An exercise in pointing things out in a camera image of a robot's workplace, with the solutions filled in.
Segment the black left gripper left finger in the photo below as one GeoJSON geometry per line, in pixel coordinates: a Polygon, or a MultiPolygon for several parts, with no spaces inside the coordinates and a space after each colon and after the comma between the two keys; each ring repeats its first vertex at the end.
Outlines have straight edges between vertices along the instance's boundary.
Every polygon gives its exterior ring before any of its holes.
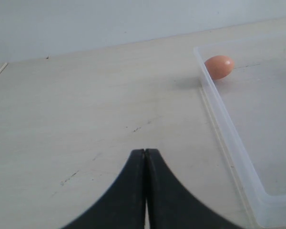
{"type": "Polygon", "coordinates": [[[144,150],[133,150],[122,171],[101,198],[64,228],[143,229],[144,169],[144,150]]]}

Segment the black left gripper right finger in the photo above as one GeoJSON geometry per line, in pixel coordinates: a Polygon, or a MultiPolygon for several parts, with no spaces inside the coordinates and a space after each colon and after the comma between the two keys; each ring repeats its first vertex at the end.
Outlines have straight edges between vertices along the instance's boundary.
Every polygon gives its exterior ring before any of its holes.
{"type": "Polygon", "coordinates": [[[158,149],[145,150],[147,205],[151,229],[239,229],[193,196],[158,149]]]}

